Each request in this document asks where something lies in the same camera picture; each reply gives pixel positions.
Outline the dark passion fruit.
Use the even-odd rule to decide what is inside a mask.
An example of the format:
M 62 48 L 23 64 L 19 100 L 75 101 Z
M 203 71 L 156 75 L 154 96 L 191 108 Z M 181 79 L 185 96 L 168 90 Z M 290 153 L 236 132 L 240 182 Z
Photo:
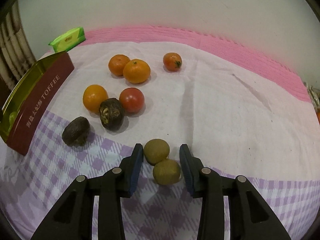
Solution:
M 90 130 L 89 121 L 85 117 L 79 116 L 65 127 L 62 140 L 67 146 L 84 146 Z
M 125 110 L 116 98 L 104 100 L 99 106 L 102 126 L 109 131 L 117 131 L 123 124 Z

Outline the brown longan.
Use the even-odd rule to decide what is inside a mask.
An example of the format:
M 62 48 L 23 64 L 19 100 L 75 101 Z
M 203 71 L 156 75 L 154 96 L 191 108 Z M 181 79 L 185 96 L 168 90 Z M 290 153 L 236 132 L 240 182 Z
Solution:
M 159 185 L 172 185 L 180 180 L 181 168 L 177 161 L 165 159 L 153 168 L 153 178 Z
M 163 139 L 152 139 L 144 146 L 144 155 L 147 162 L 151 165 L 167 159 L 170 153 L 169 144 Z

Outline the yellow orange fruit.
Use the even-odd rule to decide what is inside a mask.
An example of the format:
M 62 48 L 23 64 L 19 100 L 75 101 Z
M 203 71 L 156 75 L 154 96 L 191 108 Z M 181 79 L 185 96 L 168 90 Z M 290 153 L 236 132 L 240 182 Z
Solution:
M 94 114 L 99 114 L 100 104 L 107 99 L 108 93 L 101 85 L 88 86 L 82 97 L 84 107 Z

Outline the red tomato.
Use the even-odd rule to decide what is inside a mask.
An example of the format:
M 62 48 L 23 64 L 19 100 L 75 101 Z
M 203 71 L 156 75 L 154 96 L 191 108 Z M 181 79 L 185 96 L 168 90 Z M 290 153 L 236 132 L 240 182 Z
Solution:
M 144 106 L 144 94 L 138 88 L 126 88 L 120 96 L 119 101 L 127 113 L 138 113 Z

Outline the orange mandarin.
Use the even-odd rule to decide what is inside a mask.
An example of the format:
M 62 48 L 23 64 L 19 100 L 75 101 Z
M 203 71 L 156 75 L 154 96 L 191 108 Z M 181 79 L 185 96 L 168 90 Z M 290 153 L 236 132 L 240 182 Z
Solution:
M 150 74 L 150 66 L 140 59 L 129 61 L 123 70 L 123 76 L 132 84 L 144 83 L 150 77 Z
M 114 55 L 109 63 L 108 68 L 110 72 L 115 76 L 123 76 L 123 70 L 127 63 L 130 62 L 130 58 L 123 54 Z

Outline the green tomato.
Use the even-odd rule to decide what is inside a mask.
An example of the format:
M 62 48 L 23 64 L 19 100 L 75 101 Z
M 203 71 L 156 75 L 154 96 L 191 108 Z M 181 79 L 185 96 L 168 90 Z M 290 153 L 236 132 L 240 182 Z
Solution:
M 10 113 L 9 115 L 9 132 L 11 131 L 14 123 L 15 123 L 15 120 L 16 120 L 16 117 L 17 117 L 17 112 L 16 111 L 13 111 Z

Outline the orange plastic bag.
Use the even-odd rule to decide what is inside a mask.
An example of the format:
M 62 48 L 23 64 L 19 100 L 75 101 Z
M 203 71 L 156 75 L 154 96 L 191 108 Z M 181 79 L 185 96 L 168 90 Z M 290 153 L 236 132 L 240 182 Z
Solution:
M 320 111 L 317 111 L 317 112 L 316 112 L 316 115 L 317 115 L 318 122 L 319 122 L 319 124 L 320 124 Z

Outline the red gold toffee tin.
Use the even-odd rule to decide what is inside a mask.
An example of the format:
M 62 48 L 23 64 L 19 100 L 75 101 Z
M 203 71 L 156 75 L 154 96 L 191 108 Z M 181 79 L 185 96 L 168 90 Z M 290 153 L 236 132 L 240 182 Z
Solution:
M 29 151 L 37 126 L 51 100 L 74 70 L 66 51 L 35 62 L 10 93 L 1 110 L 1 138 L 21 155 Z M 16 111 L 15 123 L 9 132 L 9 115 Z

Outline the beige radiator pipes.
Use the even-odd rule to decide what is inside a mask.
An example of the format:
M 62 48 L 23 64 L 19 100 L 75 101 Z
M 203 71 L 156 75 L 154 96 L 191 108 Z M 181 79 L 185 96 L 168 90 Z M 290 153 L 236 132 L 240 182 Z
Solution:
M 23 30 L 18 3 L 1 20 L 1 81 L 13 90 L 36 62 Z

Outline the small orange tomato far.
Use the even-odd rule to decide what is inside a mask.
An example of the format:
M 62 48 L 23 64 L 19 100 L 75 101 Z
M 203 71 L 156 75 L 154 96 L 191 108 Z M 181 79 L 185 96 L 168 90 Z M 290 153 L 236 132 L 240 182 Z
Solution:
M 163 56 L 163 64 L 170 72 L 178 72 L 182 66 L 182 58 L 178 53 L 166 53 Z

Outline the green tissue pack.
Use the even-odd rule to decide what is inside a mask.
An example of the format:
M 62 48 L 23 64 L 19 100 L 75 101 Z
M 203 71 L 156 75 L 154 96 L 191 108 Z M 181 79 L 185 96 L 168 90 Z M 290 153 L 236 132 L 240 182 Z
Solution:
M 86 37 L 84 28 L 76 27 L 58 36 L 57 38 L 49 42 L 48 45 L 53 48 L 55 53 L 58 53 L 62 51 L 69 51 L 85 40 Z

